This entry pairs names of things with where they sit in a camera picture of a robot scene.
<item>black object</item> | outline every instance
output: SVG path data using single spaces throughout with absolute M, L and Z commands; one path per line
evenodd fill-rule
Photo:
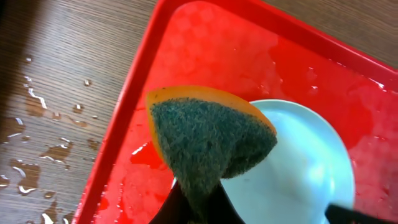
M 337 205 L 329 205 L 325 215 L 330 224 L 393 224 L 393 222 L 370 217 Z
M 207 208 L 208 224 L 244 224 L 221 184 L 218 184 L 210 195 Z M 325 215 L 330 224 L 394 224 L 394 222 L 370 217 L 337 205 L 329 205 Z M 193 212 L 177 182 L 159 212 L 149 224 L 187 224 L 192 218 Z
M 207 203 L 208 224 L 244 224 L 221 184 L 216 186 Z M 192 219 L 193 212 L 177 182 L 159 212 L 149 224 L 187 224 Z

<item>orange sponge layer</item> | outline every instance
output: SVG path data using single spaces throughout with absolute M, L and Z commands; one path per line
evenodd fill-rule
M 223 90 L 217 90 L 205 86 L 196 85 L 180 85 L 171 86 L 167 88 L 161 88 L 150 91 L 146 96 L 146 108 L 149 120 L 150 135 L 155 146 L 158 155 L 163 159 L 162 151 L 157 139 L 155 124 L 150 113 L 150 108 L 153 104 L 161 103 L 163 101 L 178 99 L 178 98 L 192 98 L 203 101 L 219 103 L 223 106 L 238 110 L 242 113 L 250 114 L 257 117 L 265 125 L 271 128 L 272 132 L 276 135 L 276 129 L 271 122 L 259 111 L 255 106 L 247 102 L 246 100 L 230 94 Z

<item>tray rim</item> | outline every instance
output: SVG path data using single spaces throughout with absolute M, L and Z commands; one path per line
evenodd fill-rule
M 167 24 L 180 6 L 195 1 L 197 0 L 159 0 L 155 5 L 141 44 L 137 49 L 136 56 L 114 107 L 97 160 L 89 174 L 80 203 L 75 212 L 73 224 L 86 224 L 92 221 L 96 213 L 97 203 L 100 202 L 103 187 L 108 181 L 119 150 L 124 142 L 124 133 L 129 127 Z M 267 28 L 265 28 L 265 22 L 262 22 L 263 28 L 304 46 L 322 57 L 339 62 L 376 82 L 383 83 L 386 88 L 398 91 L 398 72 L 396 69 L 282 12 L 270 4 L 260 0 L 202 0 L 202 2 L 215 4 L 257 25 L 259 25 L 258 22 L 261 22 L 261 20 L 265 21 L 264 16 L 268 17 L 268 19 L 271 18 L 273 19 L 272 24 L 266 25 Z M 242 8 L 249 8 L 250 10 L 239 11 Z M 310 41 L 310 43 L 306 44 L 305 39 L 309 37 L 315 41 Z

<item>scrub sponge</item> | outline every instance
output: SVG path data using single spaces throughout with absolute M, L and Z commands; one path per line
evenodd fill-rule
M 275 128 L 257 108 L 221 90 L 155 90 L 147 95 L 147 112 L 155 148 L 201 222 L 220 179 L 248 171 L 277 143 Z

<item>dish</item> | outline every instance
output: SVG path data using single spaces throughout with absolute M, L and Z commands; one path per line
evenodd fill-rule
M 247 223 L 327 223 L 329 203 L 352 208 L 354 174 L 333 127 L 284 100 L 251 102 L 277 129 L 278 143 L 256 167 L 221 183 Z

